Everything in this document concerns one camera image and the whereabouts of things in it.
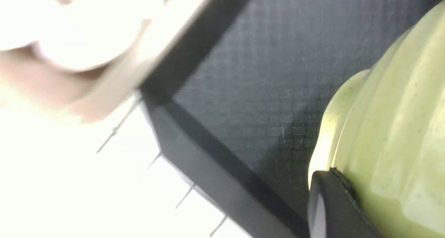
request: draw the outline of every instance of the light green object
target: light green object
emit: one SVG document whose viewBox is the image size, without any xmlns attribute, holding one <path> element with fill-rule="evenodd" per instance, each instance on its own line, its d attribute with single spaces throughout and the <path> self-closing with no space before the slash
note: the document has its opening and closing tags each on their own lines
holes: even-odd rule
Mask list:
<svg viewBox="0 0 445 238">
<path fill-rule="evenodd" d="M 385 238 L 445 238 L 445 3 L 329 103 L 309 166 L 337 167 Z"/>
</svg>

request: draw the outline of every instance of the black plastic piece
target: black plastic piece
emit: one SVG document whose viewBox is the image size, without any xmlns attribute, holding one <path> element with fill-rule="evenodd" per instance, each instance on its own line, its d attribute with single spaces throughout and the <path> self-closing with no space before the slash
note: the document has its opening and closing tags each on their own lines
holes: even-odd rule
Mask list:
<svg viewBox="0 0 445 238">
<path fill-rule="evenodd" d="M 311 238 L 381 238 L 354 195 L 350 182 L 336 168 L 316 171 L 307 211 Z"/>
</svg>

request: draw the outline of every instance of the white surface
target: white surface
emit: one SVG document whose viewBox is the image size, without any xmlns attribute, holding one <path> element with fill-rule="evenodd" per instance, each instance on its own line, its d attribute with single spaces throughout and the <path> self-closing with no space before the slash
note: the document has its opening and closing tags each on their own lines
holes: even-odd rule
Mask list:
<svg viewBox="0 0 445 238">
<path fill-rule="evenodd" d="M 224 214 L 164 157 L 136 94 L 98 124 L 62 129 L 0 108 L 0 237 L 209 237 Z M 214 237 L 243 238 L 227 219 Z"/>
</svg>

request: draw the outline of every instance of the textured black surface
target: textured black surface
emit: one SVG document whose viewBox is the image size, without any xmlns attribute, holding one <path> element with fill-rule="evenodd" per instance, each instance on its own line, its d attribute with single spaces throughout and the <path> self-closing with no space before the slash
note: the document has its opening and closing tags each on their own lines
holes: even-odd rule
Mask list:
<svg viewBox="0 0 445 238">
<path fill-rule="evenodd" d="M 143 92 L 161 106 L 172 98 L 228 149 L 219 164 L 230 171 L 239 159 L 305 219 L 307 163 L 330 98 L 439 1 L 216 0 Z"/>
</svg>

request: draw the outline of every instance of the thin black line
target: thin black line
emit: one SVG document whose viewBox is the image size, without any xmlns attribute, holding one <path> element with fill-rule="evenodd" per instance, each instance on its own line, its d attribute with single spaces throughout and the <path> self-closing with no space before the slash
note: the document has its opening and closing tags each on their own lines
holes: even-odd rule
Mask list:
<svg viewBox="0 0 445 238">
<path fill-rule="evenodd" d="M 184 195 L 184 197 L 179 201 L 178 205 L 176 205 L 175 208 L 178 208 L 179 205 L 187 198 L 187 196 L 193 191 L 194 187 L 196 186 L 196 183 L 192 184 L 191 187 L 189 188 L 189 191 L 187 191 L 186 195 Z"/>
<path fill-rule="evenodd" d="M 159 157 L 161 157 L 162 156 L 162 152 L 159 152 L 159 154 L 157 154 L 157 156 L 154 158 L 154 160 L 150 163 L 150 165 L 148 165 L 148 168 L 150 168 L 151 167 L 151 165 L 153 165 L 154 164 L 154 162 L 156 162 L 156 160 L 157 159 L 159 159 Z"/>
<path fill-rule="evenodd" d="M 102 149 L 105 147 L 105 145 L 110 142 L 111 138 L 113 138 L 118 133 L 118 129 L 121 128 L 121 126 L 124 124 L 125 120 L 127 120 L 127 118 L 130 116 L 130 114 L 135 110 L 135 108 L 139 105 L 139 103 L 142 100 L 143 100 L 142 97 L 140 97 L 136 101 L 133 102 L 129 111 L 125 114 L 124 118 L 122 118 L 122 120 L 118 123 L 118 125 L 113 128 L 113 130 L 111 131 L 111 134 L 102 143 L 100 148 L 96 151 L 96 154 L 98 154 L 100 151 L 102 151 Z"/>
<path fill-rule="evenodd" d="M 306 220 L 300 217 L 285 203 L 280 195 L 274 192 L 227 146 L 203 127 L 200 122 L 174 101 L 165 103 L 164 108 L 194 143 L 229 172 L 256 200 L 288 227 L 292 233 L 300 237 L 309 236 Z"/>
<path fill-rule="evenodd" d="M 224 218 L 221 220 L 221 222 L 216 226 L 216 228 L 210 233 L 209 237 L 213 237 L 213 235 L 216 233 L 216 231 L 226 222 L 227 220 L 227 214 L 224 216 Z"/>
</svg>

